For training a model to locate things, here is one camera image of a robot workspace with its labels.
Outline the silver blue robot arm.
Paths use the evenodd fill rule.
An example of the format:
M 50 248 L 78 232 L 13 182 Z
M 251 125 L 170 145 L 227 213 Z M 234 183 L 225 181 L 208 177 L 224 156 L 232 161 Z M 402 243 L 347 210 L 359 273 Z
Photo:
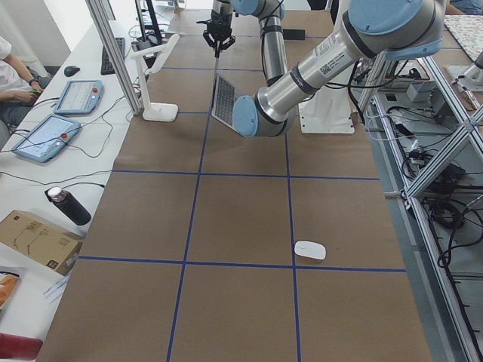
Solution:
M 205 41 L 219 54 L 235 41 L 233 13 L 256 17 L 266 86 L 243 95 L 215 75 L 211 114 L 243 137 L 285 134 L 298 104 L 362 57 L 385 52 L 390 60 L 410 60 L 437 53 L 445 11 L 444 1 L 350 1 L 339 27 L 289 69 L 280 1 L 215 1 L 204 22 Z

